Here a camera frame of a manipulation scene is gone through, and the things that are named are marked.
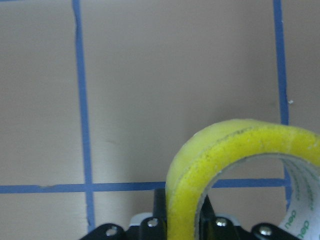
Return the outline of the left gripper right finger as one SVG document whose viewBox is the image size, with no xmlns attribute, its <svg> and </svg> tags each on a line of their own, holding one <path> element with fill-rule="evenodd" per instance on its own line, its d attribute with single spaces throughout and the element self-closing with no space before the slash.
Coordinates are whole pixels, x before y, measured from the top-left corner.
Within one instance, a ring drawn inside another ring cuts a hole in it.
<svg viewBox="0 0 320 240">
<path fill-rule="evenodd" d="M 215 213 L 208 196 L 205 197 L 203 205 L 199 214 L 199 240 L 212 240 L 213 234 L 213 220 Z"/>
</svg>

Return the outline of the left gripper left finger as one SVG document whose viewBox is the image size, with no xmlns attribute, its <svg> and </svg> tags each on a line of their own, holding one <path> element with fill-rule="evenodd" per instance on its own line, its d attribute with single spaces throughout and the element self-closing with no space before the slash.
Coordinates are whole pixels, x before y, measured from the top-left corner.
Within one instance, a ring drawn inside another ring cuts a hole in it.
<svg viewBox="0 0 320 240">
<path fill-rule="evenodd" d="M 154 190 L 153 196 L 153 212 L 155 239 L 167 239 L 167 210 L 166 210 L 166 191 L 164 188 Z"/>
</svg>

